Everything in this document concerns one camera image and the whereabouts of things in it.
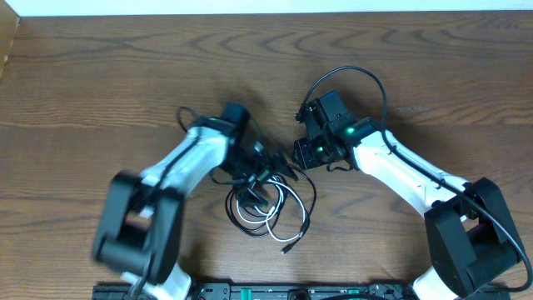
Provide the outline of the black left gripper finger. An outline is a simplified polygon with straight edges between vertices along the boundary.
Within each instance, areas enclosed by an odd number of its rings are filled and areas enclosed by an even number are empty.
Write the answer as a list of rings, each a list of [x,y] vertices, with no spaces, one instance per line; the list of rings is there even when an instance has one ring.
[[[276,173],[280,173],[283,176],[287,176],[294,181],[298,180],[298,176],[294,173],[293,168],[288,163],[281,150],[276,151],[272,155],[271,163],[273,166],[273,170]]]
[[[258,194],[253,187],[246,185],[239,188],[239,205],[243,208],[265,207],[268,201]]]

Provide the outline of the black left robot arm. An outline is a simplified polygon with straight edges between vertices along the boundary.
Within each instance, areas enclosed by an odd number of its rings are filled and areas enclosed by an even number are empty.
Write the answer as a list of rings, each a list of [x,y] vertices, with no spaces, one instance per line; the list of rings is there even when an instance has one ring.
[[[130,278],[123,299],[185,299],[191,277],[178,263],[187,197],[216,168],[245,202],[259,206],[255,187],[296,179],[281,152],[270,154],[241,140],[251,121],[247,109],[228,103],[221,116],[197,115],[181,143],[138,174],[111,180],[92,245],[92,258]]]

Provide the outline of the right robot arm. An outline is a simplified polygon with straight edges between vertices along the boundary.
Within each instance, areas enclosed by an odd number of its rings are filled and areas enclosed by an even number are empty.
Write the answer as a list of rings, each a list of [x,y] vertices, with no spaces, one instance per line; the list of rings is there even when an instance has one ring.
[[[468,182],[404,147],[371,118],[356,119],[338,92],[304,102],[295,115],[306,136],[292,159],[303,169],[345,161],[387,185],[424,219],[431,267],[411,285],[419,299],[497,293],[490,285],[525,249],[499,187]]]

